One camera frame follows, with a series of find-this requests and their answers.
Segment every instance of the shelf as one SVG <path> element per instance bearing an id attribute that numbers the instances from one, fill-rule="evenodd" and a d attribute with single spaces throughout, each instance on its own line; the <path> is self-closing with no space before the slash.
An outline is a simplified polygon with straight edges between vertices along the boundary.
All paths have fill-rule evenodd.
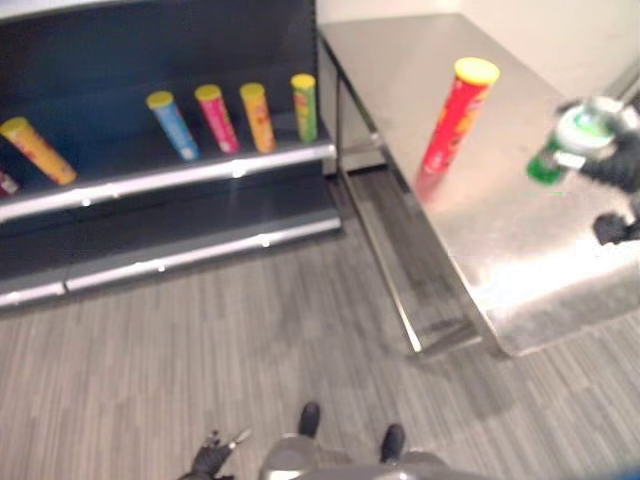
<path id="1" fill-rule="evenodd" d="M 318 140 L 311 144 L 297 140 L 292 114 L 275 115 L 273 123 L 278 149 L 268 154 L 260 154 L 253 148 L 250 135 L 243 128 L 237 132 L 243 149 L 234 155 L 222 154 L 210 132 L 194 132 L 202 157 L 193 162 L 180 160 L 161 132 L 109 144 L 82 145 L 70 157 L 76 159 L 72 163 L 78 171 L 78 180 L 73 185 L 57 187 L 39 172 L 30 170 L 30 175 L 23 175 L 22 190 L 0 201 L 0 223 L 335 157 L 335 147 L 321 122 Z"/>
<path id="2" fill-rule="evenodd" d="M 324 178 L 310 175 L 16 235 L 0 251 L 0 307 L 340 227 Z"/>

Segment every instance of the red pringles can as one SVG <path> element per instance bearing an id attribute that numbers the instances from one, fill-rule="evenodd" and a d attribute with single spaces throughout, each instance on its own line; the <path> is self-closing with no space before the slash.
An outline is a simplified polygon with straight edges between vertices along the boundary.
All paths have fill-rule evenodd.
<path id="1" fill-rule="evenodd" d="M 449 98 L 422 159 L 422 168 L 427 173 L 444 173 L 449 168 L 460 142 L 487 98 L 489 88 L 500 77 L 500 69 L 482 58 L 461 58 L 454 69 L 456 77 Z"/>

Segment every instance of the dark shelving unit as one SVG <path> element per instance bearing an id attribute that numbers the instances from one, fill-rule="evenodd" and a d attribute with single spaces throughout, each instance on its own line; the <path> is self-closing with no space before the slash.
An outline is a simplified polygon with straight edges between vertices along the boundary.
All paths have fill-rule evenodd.
<path id="1" fill-rule="evenodd" d="M 322 175 L 321 121 L 297 136 L 289 78 L 317 76 L 313 0 L 140 0 L 0 22 L 0 114 L 25 116 L 78 172 L 53 185 L 8 142 L 0 167 L 0 308 L 341 227 Z M 265 85 L 277 148 L 253 147 L 238 89 Z M 193 97 L 221 86 L 238 154 L 215 144 Z M 182 161 L 144 104 L 167 89 L 201 149 Z"/>

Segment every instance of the striped carpet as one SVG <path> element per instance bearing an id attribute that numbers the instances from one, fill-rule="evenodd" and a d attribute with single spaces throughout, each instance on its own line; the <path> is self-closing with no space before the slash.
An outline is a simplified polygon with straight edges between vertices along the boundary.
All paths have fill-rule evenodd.
<path id="1" fill-rule="evenodd" d="M 365 193 L 386 175 L 356 180 Z M 399 230 L 383 243 L 421 331 L 436 331 L 461 309 L 428 246 L 400 248 L 402 229 L 419 227 L 388 201 L 377 222 L 393 215 Z M 173 479 L 209 430 L 245 426 L 253 438 L 228 470 L 256 478 L 311 398 L 324 408 L 320 443 L 358 461 L 401 421 L 412 446 L 502 479 L 640 464 L 639 315 L 514 361 L 479 344 L 409 359 L 344 207 L 342 234 L 4 314 L 0 478 Z"/>

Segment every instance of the pink pringles can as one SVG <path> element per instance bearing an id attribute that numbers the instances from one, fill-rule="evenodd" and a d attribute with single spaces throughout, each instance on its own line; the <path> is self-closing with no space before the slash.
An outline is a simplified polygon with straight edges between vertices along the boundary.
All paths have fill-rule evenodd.
<path id="1" fill-rule="evenodd" d="M 201 85 L 196 89 L 196 99 L 204 112 L 213 136 L 224 153 L 236 153 L 240 144 L 229 119 L 222 90 L 217 85 Z"/>

